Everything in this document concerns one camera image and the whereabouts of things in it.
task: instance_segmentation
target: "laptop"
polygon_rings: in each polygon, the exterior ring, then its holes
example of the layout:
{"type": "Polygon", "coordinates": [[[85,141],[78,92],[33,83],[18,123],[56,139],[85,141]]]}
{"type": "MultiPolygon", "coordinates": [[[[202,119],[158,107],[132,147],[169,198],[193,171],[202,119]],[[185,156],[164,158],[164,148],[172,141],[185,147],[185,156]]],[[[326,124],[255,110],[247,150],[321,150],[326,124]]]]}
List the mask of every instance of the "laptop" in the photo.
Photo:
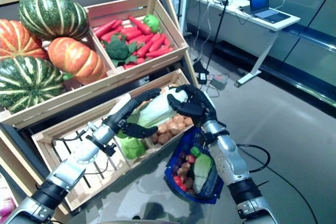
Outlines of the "laptop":
{"type": "Polygon", "coordinates": [[[248,14],[273,24],[290,17],[270,9],[269,0],[250,0],[250,5],[246,7],[244,7],[244,11],[248,14]]]}

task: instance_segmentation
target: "blue basket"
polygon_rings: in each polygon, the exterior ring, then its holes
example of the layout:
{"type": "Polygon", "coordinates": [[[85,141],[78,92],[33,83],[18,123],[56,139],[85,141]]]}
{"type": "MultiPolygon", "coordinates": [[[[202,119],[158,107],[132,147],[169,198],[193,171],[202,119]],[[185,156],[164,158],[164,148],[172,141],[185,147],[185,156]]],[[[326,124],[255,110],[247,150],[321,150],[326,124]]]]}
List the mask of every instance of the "blue basket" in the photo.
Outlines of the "blue basket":
{"type": "Polygon", "coordinates": [[[204,204],[215,204],[224,185],[222,179],[217,174],[215,163],[213,163],[208,179],[198,195],[187,194],[182,189],[180,189],[174,181],[174,176],[177,175],[177,170],[185,162],[185,156],[190,154],[190,149],[193,146],[197,146],[202,153],[209,155],[208,149],[203,148],[198,144],[198,140],[200,138],[201,130],[196,127],[192,127],[184,133],[179,145],[173,153],[173,156],[167,164],[167,168],[164,172],[165,181],[171,190],[177,193],[178,196],[182,197],[183,199],[189,199],[204,204]]]}

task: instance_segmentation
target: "orange pumpkin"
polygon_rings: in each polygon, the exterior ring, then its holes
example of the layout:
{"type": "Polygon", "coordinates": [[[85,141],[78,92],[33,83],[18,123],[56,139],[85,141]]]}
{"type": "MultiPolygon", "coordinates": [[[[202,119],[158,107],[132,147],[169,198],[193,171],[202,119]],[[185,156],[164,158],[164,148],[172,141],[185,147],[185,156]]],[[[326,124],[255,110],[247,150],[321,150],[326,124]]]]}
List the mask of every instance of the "orange pumpkin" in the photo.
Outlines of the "orange pumpkin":
{"type": "Polygon", "coordinates": [[[106,66],[96,52],[75,39],[54,39],[48,47],[48,54],[52,64],[72,74],[83,85],[107,76],[106,66]]]}
{"type": "Polygon", "coordinates": [[[47,59],[42,41],[16,20],[0,19],[0,59],[17,55],[47,59]]]}

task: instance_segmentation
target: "pumpkin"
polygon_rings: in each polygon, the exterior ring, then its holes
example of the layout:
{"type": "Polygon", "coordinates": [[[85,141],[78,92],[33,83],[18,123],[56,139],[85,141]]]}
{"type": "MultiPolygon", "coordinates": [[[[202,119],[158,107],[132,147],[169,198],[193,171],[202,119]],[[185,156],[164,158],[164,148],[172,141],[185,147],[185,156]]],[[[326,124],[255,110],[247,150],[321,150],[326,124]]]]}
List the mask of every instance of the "pumpkin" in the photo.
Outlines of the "pumpkin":
{"type": "Polygon", "coordinates": [[[62,93],[61,72],[49,61],[16,56],[0,61],[0,104],[18,112],[62,93]]]}
{"type": "Polygon", "coordinates": [[[42,39],[80,39],[89,31],[85,10],[71,0],[20,0],[18,13],[21,23],[42,39]]]}
{"type": "Polygon", "coordinates": [[[83,85],[107,76],[101,57],[72,38],[61,37],[53,40],[48,47],[48,53],[52,64],[72,74],[83,85]]]}
{"type": "Polygon", "coordinates": [[[47,59],[42,41],[16,20],[0,19],[0,59],[18,55],[47,59]]]}

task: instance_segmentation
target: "pole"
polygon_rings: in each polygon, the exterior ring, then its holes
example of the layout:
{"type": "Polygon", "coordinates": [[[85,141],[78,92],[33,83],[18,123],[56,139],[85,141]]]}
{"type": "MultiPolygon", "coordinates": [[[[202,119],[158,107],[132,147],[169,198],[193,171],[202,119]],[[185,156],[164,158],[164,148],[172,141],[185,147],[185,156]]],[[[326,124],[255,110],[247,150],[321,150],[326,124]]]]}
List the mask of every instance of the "pole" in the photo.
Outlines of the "pole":
{"type": "Polygon", "coordinates": [[[220,14],[221,19],[220,19],[220,21],[219,21],[219,25],[218,25],[218,28],[217,28],[217,32],[216,32],[216,36],[215,36],[215,40],[214,40],[214,44],[213,44],[213,46],[212,46],[212,48],[211,48],[211,52],[210,52],[210,56],[209,56],[209,60],[208,60],[208,63],[207,63],[207,65],[206,65],[206,70],[208,70],[209,63],[210,63],[212,54],[214,53],[214,50],[215,50],[215,46],[216,46],[217,38],[218,38],[218,34],[219,34],[219,29],[221,28],[220,26],[222,25],[222,21],[223,21],[224,14],[225,14],[225,10],[226,10],[226,5],[227,5],[228,3],[229,3],[229,0],[226,0],[226,4],[224,5],[223,12],[220,14]]]}

